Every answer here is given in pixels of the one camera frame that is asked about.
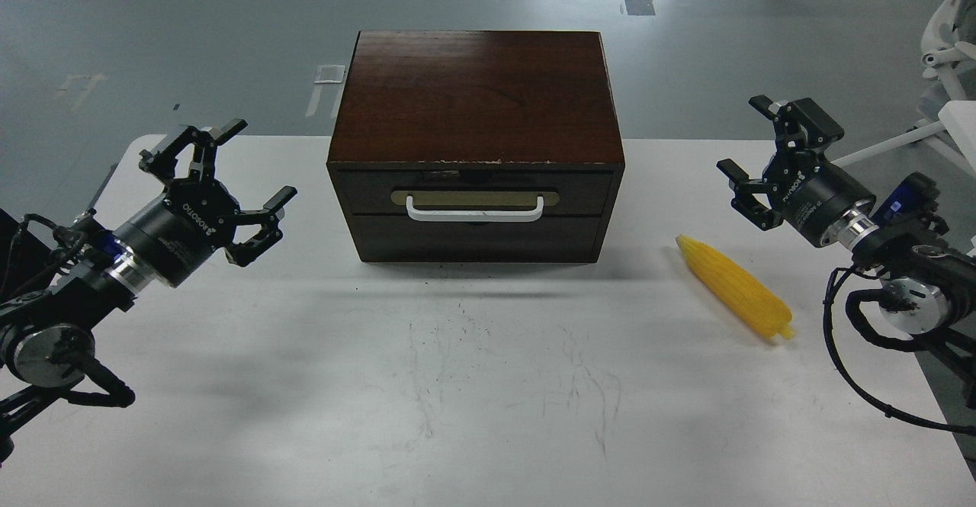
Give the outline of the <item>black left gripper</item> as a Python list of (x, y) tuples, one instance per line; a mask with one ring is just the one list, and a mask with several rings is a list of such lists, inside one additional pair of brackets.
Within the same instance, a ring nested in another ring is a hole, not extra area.
[[(258, 210), (239, 210), (236, 198), (215, 178), (217, 148), (247, 127), (244, 119), (209, 131), (186, 126), (153, 150), (140, 152), (140, 170), (170, 185), (113, 230), (113, 236), (164, 284), (177, 287), (222, 247), (227, 261), (243, 268), (282, 239), (283, 210), (296, 197), (296, 188), (280, 188)], [(178, 179), (178, 156), (189, 146), (188, 177)], [(245, 242), (230, 242), (241, 226), (258, 226), (258, 232)]]

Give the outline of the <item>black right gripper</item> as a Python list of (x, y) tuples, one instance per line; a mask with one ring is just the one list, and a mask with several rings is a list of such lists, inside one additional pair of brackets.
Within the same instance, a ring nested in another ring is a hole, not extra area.
[[(761, 230), (777, 228), (784, 219), (812, 246), (832, 243), (827, 230), (843, 214), (876, 202), (860, 181), (825, 156), (844, 137), (844, 129), (812, 98), (776, 103), (756, 95), (749, 105), (772, 122), (775, 152), (766, 181), (750, 179), (732, 159), (717, 162), (734, 194), (730, 206)], [(767, 194), (771, 208), (757, 194)]]

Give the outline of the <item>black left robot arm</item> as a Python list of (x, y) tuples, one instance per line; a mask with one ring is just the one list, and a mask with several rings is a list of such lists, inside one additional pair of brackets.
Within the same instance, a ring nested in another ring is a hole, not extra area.
[(2, 278), (2, 367), (24, 382), (2, 402), (2, 458), (13, 437), (58, 400), (125, 409), (135, 393), (95, 357), (93, 329), (129, 310), (154, 281), (178, 287), (214, 253), (247, 267), (282, 239), (285, 186), (243, 210), (216, 177), (217, 150), (247, 123), (188, 126), (140, 153), (162, 191), (116, 229), (88, 209), (68, 226), (30, 213), (11, 230)]

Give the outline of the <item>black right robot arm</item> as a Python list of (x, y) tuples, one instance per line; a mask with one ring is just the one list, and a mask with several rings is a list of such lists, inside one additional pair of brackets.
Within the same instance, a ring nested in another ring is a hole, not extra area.
[(883, 204), (826, 156), (843, 128), (812, 98), (749, 100), (773, 125), (774, 155), (753, 179), (731, 159), (718, 161), (734, 197), (732, 208), (762, 230), (788, 223), (816, 249), (839, 243), (852, 256), (834, 268), (823, 299), (823, 336), (841, 378), (888, 418), (926, 429), (973, 435), (974, 427), (914, 416), (859, 386), (844, 367), (833, 337), (833, 303), (850, 275), (876, 279), (878, 288), (854, 290), (844, 312), (869, 344), (901, 353), (926, 351), (962, 380), (974, 406), (974, 339), (955, 329), (974, 310), (974, 257), (952, 249), (938, 216), (936, 183), (923, 173), (907, 175)]

